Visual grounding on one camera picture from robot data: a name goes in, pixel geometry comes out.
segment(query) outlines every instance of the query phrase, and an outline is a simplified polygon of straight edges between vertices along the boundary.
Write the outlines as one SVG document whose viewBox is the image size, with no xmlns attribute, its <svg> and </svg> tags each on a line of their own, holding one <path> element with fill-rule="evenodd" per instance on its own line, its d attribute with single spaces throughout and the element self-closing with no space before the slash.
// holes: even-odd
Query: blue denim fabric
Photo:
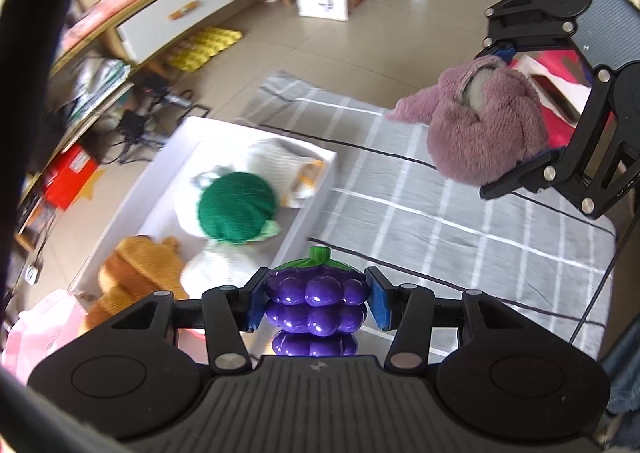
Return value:
<svg viewBox="0 0 640 453">
<path fill-rule="evenodd" d="M 626 413 L 612 444 L 640 449 L 640 315 L 600 364 L 611 381 L 607 411 Z"/>
</svg>

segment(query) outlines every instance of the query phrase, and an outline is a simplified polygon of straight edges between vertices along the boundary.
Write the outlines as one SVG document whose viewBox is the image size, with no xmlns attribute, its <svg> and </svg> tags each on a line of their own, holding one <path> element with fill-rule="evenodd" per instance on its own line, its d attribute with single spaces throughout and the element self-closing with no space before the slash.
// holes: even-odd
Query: wooden drawer handle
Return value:
<svg viewBox="0 0 640 453">
<path fill-rule="evenodd" d="M 199 7 L 200 1 L 194 0 L 193 2 L 189 2 L 186 6 L 181 7 L 177 11 L 174 11 L 169 15 L 169 20 L 178 20 L 182 18 L 185 14 L 193 11 L 195 8 Z"/>
</svg>

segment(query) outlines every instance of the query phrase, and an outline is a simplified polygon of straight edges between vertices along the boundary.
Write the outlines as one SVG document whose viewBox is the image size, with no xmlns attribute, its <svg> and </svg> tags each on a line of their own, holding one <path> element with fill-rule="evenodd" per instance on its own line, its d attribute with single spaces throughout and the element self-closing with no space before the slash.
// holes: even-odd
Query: drawer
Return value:
<svg viewBox="0 0 640 453">
<path fill-rule="evenodd" d="M 140 63 L 232 0 L 156 0 L 118 26 L 132 61 Z"/>
</svg>

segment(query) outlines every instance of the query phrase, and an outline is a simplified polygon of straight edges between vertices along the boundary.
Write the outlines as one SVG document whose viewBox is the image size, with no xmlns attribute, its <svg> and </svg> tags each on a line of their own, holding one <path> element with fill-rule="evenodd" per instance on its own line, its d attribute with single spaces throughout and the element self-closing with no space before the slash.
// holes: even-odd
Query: plaid mat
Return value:
<svg viewBox="0 0 640 453">
<path fill-rule="evenodd" d="M 555 190 L 483 201 L 478 188 L 441 176 L 427 126 L 384 119 L 385 109 L 279 72 L 237 122 L 309 141 L 338 154 L 338 177 L 308 240 L 362 270 L 376 265 L 395 285 L 436 296 L 481 289 L 568 339 L 615 247 L 606 218 L 584 218 Z M 575 345 L 595 357 L 609 310 L 610 282 Z M 367 319 L 360 354 L 384 358 L 393 333 Z M 457 348 L 453 329 L 434 330 L 430 361 Z"/>
</svg>

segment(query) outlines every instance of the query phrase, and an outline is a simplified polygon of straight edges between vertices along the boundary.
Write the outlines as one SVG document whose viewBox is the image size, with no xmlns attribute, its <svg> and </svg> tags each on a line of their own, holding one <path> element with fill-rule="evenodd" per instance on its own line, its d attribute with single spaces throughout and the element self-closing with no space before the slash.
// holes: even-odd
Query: open cardboard box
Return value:
<svg viewBox="0 0 640 453">
<path fill-rule="evenodd" d="M 284 147 L 299 156 L 322 159 L 326 163 L 317 182 L 316 194 L 308 198 L 302 208 L 278 209 L 276 221 L 282 229 L 280 234 L 264 242 L 251 243 L 265 267 L 275 267 L 302 258 L 308 247 L 306 237 L 334 185 L 335 153 L 305 141 L 255 128 L 189 117 L 131 188 L 71 284 L 70 292 L 76 295 L 100 295 L 97 282 L 100 266 L 118 242 L 132 235 L 148 235 L 155 240 L 173 235 L 180 241 L 182 258 L 193 258 L 203 249 L 206 240 L 193 237 L 180 227 L 174 209 L 177 186 L 184 179 L 208 172 L 217 165 L 228 164 L 232 156 L 247 146 L 271 138 L 279 139 Z M 252 335 L 246 335 L 245 338 L 246 341 L 252 341 Z M 180 348 L 197 361 L 207 361 L 204 341 L 193 337 L 191 333 L 181 333 Z"/>
</svg>

